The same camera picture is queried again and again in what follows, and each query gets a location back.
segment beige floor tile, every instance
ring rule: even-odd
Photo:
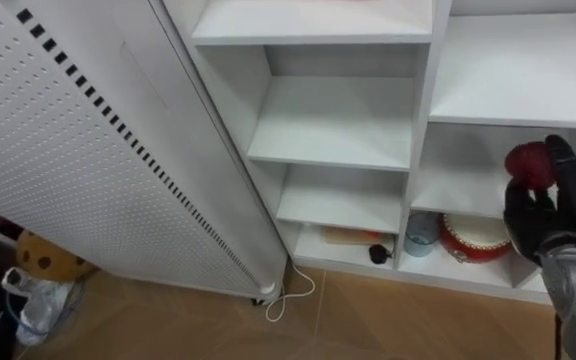
[[[159,310],[188,314],[185,306],[190,290],[146,281],[124,280],[126,299]]]
[[[415,306],[406,286],[328,273],[318,339],[410,359],[444,359],[447,353],[455,354]]]
[[[555,311],[552,306],[483,296],[478,301],[533,359],[554,358]]]
[[[240,326],[228,322],[194,317],[179,319],[126,354],[122,360],[202,359],[214,353],[240,329]]]
[[[310,341],[289,335],[245,328],[207,356],[206,360],[284,360]]]
[[[88,283],[76,321],[23,360],[552,357],[550,307],[306,272],[317,282],[317,292],[290,299],[277,324],[266,322],[265,308],[253,307],[249,299],[100,273]],[[292,271],[286,284],[288,293],[309,285]]]
[[[54,358],[122,359],[123,355],[156,336],[177,319],[178,315],[172,312],[129,304],[80,336]]]
[[[456,356],[500,360],[531,358],[490,311],[481,305],[484,297],[417,285],[407,285],[406,291],[419,311],[432,321],[433,338],[447,338],[457,349]]]
[[[324,271],[316,269],[300,269],[315,281],[315,292],[305,298],[290,298],[286,302],[286,311],[279,322],[266,320],[265,307],[253,307],[250,302],[237,303],[237,311],[246,324],[251,327],[311,339],[314,337],[317,325],[317,313],[323,287]],[[284,280],[287,294],[304,293],[310,290],[311,284],[296,274],[292,267],[286,270]],[[281,303],[275,304],[270,312],[275,317],[281,311]]]
[[[386,354],[339,344],[317,341],[293,355],[290,360],[395,360]]]
[[[122,284],[125,279],[118,278],[103,270],[99,270],[86,279],[86,292],[104,295],[112,298],[125,299],[126,294]]]
[[[178,288],[177,290],[188,314],[215,321],[241,324],[243,319],[237,309],[241,306],[252,306],[249,299],[241,297],[192,289]]]

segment white shelf board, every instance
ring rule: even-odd
[[[451,18],[430,121],[576,128],[576,14]]]
[[[413,86],[403,78],[274,77],[248,157],[407,170]]]
[[[195,45],[430,42],[430,0],[212,0]]]
[[[537,274],[537,276],[528,281],[526,285],[522,286],[521,289],[542,293],[547,292],[546,285],[544,285],[544,280],[541,278],[541,274]]]
[[[321,227],[313,225],[302,226],[297,240],[294,255],[303,259],[328,260],[360,266],[392,270],[392,259],[384,264],[374,264],[370,261],[368,245],[329,244],[320,233]],[[392,250],[393,244],[386,246]]]
[[[501,218],[506,155],[548,134],[568,136],[563,129],[429,124],[412,207]]]
[[[437,244],[430,254],[416,258],[404,252],[401,255],[399,270],[425,276],[453,279],[477,284],[512,287],[510,256],[483,264],[459,263],[452,255]]]
[[[291,165],[277,218],[397,233],[402,183],[389,171]]]

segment stuffed animal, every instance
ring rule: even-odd
[[[95,266],[50,241],[24,230],[17,239],[17,263],[36,279],[74,281]]]

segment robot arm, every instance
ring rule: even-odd
[[[546,138],[559,192],[530,191],[515,179],[506,188],[504,221],[515,250],[542,267],[561,324],[562,345],[576,360],[576,156],[559,136]]]

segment red drum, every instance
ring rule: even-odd
[[[444,214],[438,222],[441,244],[459,262],[488,262],[511,248],[502,220]]]

